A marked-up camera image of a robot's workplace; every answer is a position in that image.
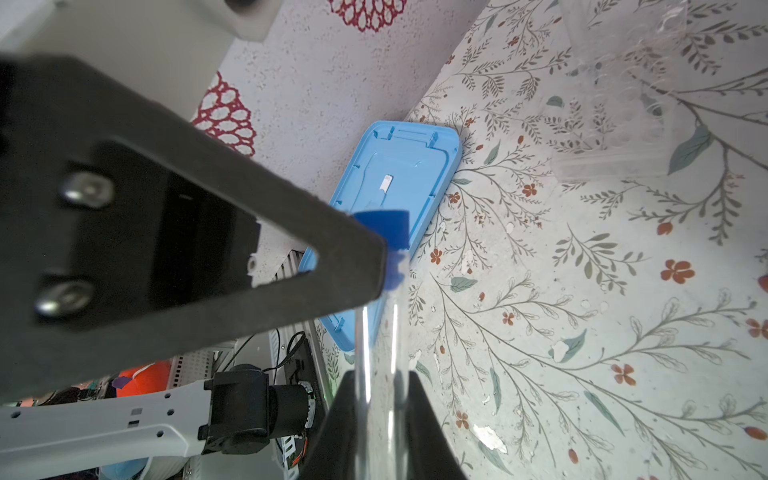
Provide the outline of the test tube blue cap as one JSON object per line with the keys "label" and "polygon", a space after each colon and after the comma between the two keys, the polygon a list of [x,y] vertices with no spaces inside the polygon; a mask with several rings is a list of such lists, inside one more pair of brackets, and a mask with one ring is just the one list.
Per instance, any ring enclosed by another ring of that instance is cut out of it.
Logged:
{"label": "test tube blue cap", "polygon": [[355,219],[386,242],[384,283],[376,300],[355,311],[356,479],[405,479],[409,386],[409,214],[361,212]]}

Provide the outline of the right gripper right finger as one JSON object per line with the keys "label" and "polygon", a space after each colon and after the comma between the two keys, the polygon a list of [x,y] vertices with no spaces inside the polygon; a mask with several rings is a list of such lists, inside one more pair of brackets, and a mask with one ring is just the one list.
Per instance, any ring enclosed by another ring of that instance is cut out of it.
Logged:
{"label": "right gripper right finger", "polygon": [[466,479],[415,372],[398,373],[405,479]]}

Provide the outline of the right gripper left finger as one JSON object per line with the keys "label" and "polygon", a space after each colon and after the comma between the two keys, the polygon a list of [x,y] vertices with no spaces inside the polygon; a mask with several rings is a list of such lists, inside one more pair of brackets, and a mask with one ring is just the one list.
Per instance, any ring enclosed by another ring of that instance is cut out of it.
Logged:
{"label": "right gripper left finger", "polygon": [[364,400],[360,396],[356,372],[346,372],[312,451],[301,468],[301,480],[363,479]]}

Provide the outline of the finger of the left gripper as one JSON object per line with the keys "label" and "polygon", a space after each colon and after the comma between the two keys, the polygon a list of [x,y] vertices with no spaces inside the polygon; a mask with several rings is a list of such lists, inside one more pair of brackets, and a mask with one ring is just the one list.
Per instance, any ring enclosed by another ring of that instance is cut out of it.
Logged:
{"label": "finger of the left gripper", "polygon": [[92,66],[1,58],[1,398],[383,290],[384,241]]}

